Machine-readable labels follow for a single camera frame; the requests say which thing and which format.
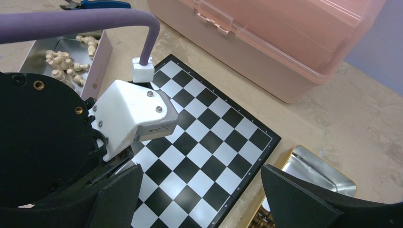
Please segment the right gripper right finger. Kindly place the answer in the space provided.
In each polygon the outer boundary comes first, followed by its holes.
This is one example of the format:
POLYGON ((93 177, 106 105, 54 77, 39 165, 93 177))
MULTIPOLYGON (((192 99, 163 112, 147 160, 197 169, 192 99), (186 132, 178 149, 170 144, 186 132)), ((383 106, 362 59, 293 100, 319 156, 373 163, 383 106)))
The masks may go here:
POLYGON ((403 204, 345 196, 266 164, 261 178, 278 228, 401 228, 403 204))

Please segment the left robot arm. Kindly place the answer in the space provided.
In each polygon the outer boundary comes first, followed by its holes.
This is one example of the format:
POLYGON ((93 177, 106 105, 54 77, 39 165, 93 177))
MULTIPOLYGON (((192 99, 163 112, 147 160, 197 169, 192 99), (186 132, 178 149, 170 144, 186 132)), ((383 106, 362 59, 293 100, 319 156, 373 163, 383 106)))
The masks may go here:
POLYGON ((68 85, 33 73, 0 75, 0 205, 32 204, 71 184, 106 154, 87 103, 68 85))

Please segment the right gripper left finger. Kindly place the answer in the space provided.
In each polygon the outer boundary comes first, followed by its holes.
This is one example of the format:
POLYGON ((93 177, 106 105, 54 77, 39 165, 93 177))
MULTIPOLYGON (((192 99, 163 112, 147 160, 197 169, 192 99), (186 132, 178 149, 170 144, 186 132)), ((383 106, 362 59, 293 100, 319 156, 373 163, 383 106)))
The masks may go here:
POLYGON ((31 208, 0 209, 2 228, 129 228, 143 179, 136 164, 106 180, 31 208))

